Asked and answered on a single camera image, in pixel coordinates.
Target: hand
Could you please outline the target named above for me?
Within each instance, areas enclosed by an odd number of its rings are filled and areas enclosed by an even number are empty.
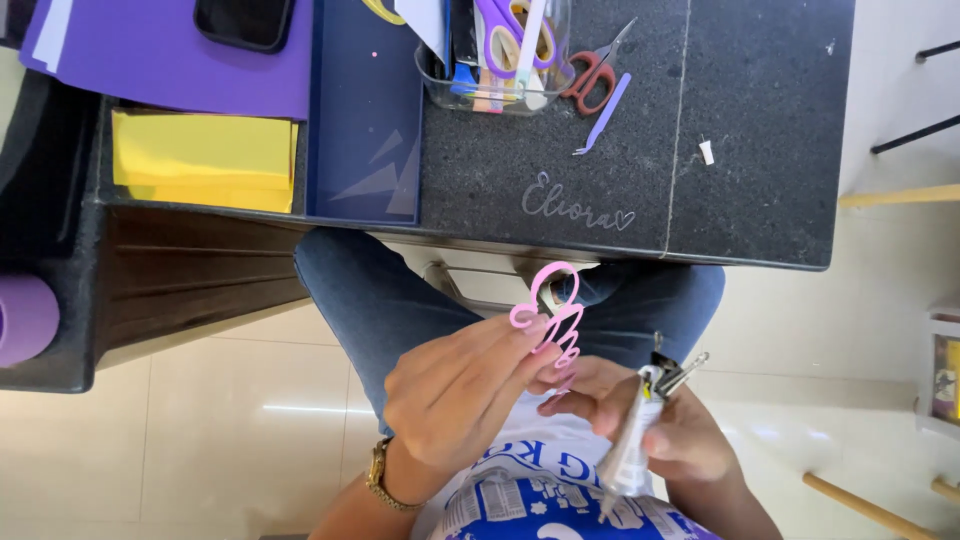
[[[530,353],[543,340],[548,317],[528,316],[525,329],[502,315],[401,356],[384,381],[383,415],[396,433],[391,446],[398,443],[416,462],[451,476],[476,462],[534,375],[562,352],[551,343]]]
[[[598,356],[581,356],[577,362],[571,391],[539,412],[575,414],[588,420],[594,433],[616,442],[640,378],[635,371]],[[556,371],[552,366],[542,368],[530,384],[531,393],[555,387]],[[667,480],[713,481],[738,469],[727,437],[686,385],[670,397],[660,421],[647,430],[641,444],[650,456],[650,471]]]

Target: smartphone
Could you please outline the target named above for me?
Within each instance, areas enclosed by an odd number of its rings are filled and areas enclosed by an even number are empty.
[[[268,55],[283,50],[294,0],[197,0],[193,23],[206,38]]]

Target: navy blue tray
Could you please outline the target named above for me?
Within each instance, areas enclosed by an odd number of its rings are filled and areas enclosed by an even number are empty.
[[[419,38],[361,0],[315,0],[313,29],[304,213],[418,225]]]

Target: red-handled scissors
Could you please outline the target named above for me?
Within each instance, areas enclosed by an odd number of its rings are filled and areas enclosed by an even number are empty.
[[[573,85],[570,85],[570,88],[561,92],[560,97],[575,98],[577,110],[580,114],[594,114],[598,110],[603,109],[603,106],[607,105],[607,102],[610,101],[613,90],[616,88],[616,74],[613,72],[612,66],[616,61],[616,50],[620,48],[620,43],[623,41],[623,38],[630,33],[630,29],[634,27],[636,19],[637,17],[634,17],[634,20],[630,21],[630,23],[620,31],[620,34],[617,34],[616,39],[614,39],[610,45],[600,47],[595,51],[582,51],[570,57],[571,63],[582,61],[587,65],[587,69],[577,77],[577,80],[573,82]],[[596,86],[597,81],[600,80],[603,80],[607,85],[607,93],[599,105],[596,107],[587,107],[587,104],[584,103],[584,98],[590,94],[590,91]]]

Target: purple-handled scissors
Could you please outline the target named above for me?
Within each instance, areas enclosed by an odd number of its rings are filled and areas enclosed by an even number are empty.
[[[529,0],[476,0],[476,7],[483,19],[483,55],[488,69],[501,79],[513,79],[523,41],[523,26],[516,15],[529,11]],[[545,48],[538,47],[534,67],[546,69],[557,55],[557,43],[545,20],[540,28],[540,40]]]

